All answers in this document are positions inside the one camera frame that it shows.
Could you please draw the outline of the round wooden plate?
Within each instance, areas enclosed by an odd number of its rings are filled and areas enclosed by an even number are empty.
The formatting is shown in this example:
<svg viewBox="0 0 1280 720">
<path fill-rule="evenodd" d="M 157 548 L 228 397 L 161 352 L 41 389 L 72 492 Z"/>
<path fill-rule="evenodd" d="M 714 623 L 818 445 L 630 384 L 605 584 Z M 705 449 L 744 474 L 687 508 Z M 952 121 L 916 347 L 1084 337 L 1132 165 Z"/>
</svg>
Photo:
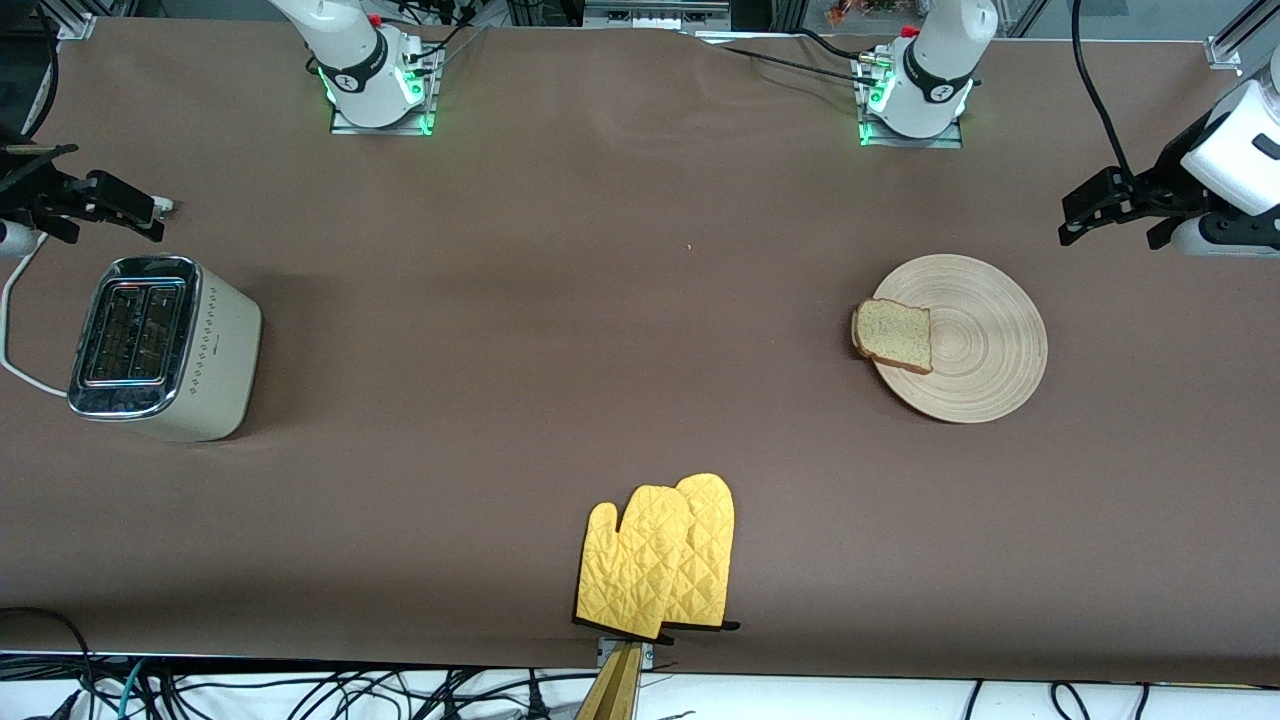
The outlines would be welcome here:
<svg viewBox="0 0 1280 720">
<path fill-rule="evenodd" d="M 1048 361 L 1044 322 L 1030 296 L 975 258 L 934 254 L 895 268 L 876 300 L 931 313 L 932 373 L 877 363 L 887 387 L 936 420 L 980 424 L 1019 409 Z"/>
</svg>

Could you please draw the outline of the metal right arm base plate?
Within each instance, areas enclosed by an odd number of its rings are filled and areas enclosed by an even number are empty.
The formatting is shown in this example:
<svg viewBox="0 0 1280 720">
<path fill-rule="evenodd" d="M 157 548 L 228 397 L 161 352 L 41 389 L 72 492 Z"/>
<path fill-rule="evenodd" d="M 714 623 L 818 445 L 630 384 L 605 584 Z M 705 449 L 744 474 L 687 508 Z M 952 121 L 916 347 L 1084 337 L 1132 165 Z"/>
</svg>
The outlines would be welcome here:
<svg viewBox="0 0 1280 720">
<path fill-rule="evenodd" d="M 390 110 L 403 109 L 404 113 L 383 126 L 361 126 L 351 120 L 339 104 L 335 90 L 325 79 L 326 100 L 330 104 L 332 135 L 381 135 L 381 136 L 431 136 L 436 123 L 436 110 L 442 90 L 444 61 L 439 54 L 425 60 L 411 61 L 406 68 L 394 70 L 394 92 L 356 102 L 358 110 L 366 106 L 379 110 L 378 119 L 388 117 Z"/>
</svg>

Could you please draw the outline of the slice of seeded bread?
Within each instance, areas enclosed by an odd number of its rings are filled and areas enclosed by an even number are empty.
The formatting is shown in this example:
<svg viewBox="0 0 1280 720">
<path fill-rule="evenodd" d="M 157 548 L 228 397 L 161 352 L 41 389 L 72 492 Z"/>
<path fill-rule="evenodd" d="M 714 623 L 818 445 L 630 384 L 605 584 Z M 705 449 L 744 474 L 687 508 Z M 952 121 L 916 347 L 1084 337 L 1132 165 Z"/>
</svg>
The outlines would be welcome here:
<svg viewBox="0 0 1280 720">
<path fill-rule="evenodd" d="M 867 299 L 852 314 L 855 350 L 886 366 L 918 375 L 933 372 L 931 310 L 888 299 Z"/>
</svg>

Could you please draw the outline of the orange background clutter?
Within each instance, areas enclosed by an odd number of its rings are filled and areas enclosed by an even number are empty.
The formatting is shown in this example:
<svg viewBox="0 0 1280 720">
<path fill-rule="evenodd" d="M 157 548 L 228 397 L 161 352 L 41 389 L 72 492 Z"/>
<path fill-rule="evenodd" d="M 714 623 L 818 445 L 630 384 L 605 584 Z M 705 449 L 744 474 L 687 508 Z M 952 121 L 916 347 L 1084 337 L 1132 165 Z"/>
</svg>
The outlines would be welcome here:
<svg viewBox="0 0 1280 720">
<path fill-rule="evenodd" d="M 865 18 L 899 10 L 901 0 L 829 0 L 823 10 L 831 28 L 842 26 L 850 17 Z"/>
</svg>

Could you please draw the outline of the small metal bracket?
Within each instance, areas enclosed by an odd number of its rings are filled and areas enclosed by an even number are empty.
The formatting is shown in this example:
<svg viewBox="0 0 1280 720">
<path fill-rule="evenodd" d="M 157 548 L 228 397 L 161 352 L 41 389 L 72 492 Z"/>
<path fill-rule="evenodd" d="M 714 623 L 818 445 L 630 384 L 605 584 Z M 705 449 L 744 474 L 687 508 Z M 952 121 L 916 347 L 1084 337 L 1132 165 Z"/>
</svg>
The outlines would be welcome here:
<svg viewBox="0 0 1280 720">
<path fill-rule="evenodd" d="M 650 671 L 655 662 L 654 646 L 648 642 L 634 641 L 621 637 L 602 637 L 596 642 L 596 667 L 603 669 L 607 661 L 618 652 L 635 647 L 640 657 L 640 670 Z"/>
</svg>

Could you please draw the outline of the wooden post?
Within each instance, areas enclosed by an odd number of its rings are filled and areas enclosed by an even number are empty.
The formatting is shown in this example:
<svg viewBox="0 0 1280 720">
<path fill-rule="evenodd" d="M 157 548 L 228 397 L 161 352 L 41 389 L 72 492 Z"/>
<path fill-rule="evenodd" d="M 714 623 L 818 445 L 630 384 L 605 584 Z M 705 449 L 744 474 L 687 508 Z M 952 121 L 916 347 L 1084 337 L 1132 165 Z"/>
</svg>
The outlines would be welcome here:
<svg viewBox="0 0 1280 720">
<path fill-rule="evenodd" d="M 616 642 L 573 720 L 634 720 L 645 659 L 644 643 Z"/>
</svg>

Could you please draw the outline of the grey electronics box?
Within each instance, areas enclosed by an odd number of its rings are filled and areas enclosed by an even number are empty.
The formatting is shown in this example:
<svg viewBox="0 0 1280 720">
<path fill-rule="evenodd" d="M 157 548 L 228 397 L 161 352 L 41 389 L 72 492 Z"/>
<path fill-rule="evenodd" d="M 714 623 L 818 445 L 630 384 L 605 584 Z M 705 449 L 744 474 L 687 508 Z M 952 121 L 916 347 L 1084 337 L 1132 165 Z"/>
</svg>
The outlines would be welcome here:
<svg viewBox="0 0 1280 720">
<path fill-rule="evenodd" d="M 732 29 L 730 0 L 584 0 L 585 29 Z"/>
</svg>

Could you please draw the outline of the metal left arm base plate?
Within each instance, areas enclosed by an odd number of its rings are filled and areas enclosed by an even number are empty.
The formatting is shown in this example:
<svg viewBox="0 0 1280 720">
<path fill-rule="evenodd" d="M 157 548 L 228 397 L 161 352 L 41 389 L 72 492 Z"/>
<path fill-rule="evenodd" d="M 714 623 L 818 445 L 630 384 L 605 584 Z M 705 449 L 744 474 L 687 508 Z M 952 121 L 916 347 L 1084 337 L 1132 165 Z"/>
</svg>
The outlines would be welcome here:
<svg viewBox="0 0 1280 720">
<path fill-rule="evenodd" d="M 901 72 L 893 44 L 877 45 L 850 63 L 854 77 L 860 145 L 906 149 L 960 149 L 960 115 L 973 82 L 966 81 L 945 101 L 933 102 Z"/>
</svg>

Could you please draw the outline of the cream and chrome toaster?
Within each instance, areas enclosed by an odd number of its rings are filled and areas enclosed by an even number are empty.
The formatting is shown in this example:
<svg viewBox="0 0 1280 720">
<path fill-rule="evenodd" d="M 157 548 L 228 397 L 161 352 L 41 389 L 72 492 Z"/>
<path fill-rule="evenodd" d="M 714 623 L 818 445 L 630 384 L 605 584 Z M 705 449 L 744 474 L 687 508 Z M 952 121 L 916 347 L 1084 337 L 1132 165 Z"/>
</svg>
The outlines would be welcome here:
<svg viewBox="0 0 1280 720">
<path fill-rule="evenodd" d="M 244 420 L 261 334 L 260 306 L 196 260 L 118 259 L 90 301 L 67 402 L 155 439 L 227 438 Z"/>
</svg>

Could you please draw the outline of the yellow quilted oven mitt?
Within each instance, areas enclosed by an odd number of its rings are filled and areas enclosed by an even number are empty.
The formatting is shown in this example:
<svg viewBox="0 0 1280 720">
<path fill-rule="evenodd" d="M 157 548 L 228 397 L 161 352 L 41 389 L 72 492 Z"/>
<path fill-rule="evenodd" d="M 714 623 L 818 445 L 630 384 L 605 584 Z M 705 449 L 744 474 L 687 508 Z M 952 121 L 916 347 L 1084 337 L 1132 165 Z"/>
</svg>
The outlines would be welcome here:
<svg viewBox="0 0 1280 720">
<path fill-rule="evenodd" d="M 595 505 L 580 556 L 573 621 L 657 642 L 692 516 L 673 487 L 640 486 L 623 510 Z"/>
<path fill-rule="evenodd" d="M 735 507 L 726 482 L 712 473 L 681 479 L 690 523 L 680 546 L 664 625 L 700 632 L 736 632 L 726 618 Z"/>
</svg>

